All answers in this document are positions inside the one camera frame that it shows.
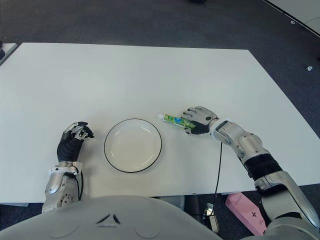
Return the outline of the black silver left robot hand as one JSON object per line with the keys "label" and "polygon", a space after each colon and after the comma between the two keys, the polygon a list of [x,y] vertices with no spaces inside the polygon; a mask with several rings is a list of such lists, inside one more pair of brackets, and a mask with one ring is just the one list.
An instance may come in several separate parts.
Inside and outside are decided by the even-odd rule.
{"label": "black silver left robot hand", "polygon": [[94,133],[88,127],[88,123],[78,121],[67,127],[61,136],[56,154],[58,162],[76,162],[82,145],[86,139],[93,139]]}

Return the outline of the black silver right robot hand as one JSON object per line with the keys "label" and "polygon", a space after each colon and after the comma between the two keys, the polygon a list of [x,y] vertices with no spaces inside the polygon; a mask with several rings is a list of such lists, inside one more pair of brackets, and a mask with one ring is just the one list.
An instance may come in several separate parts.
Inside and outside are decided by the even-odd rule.
{"label": "black silver right robot hand", "polygon": [[207,134],[211,124],[219,119],[214,112],[203,106],[188,108],[182,113],[181,118],[194,125],[193,128],[185,128],[185,132],[189,135]]}

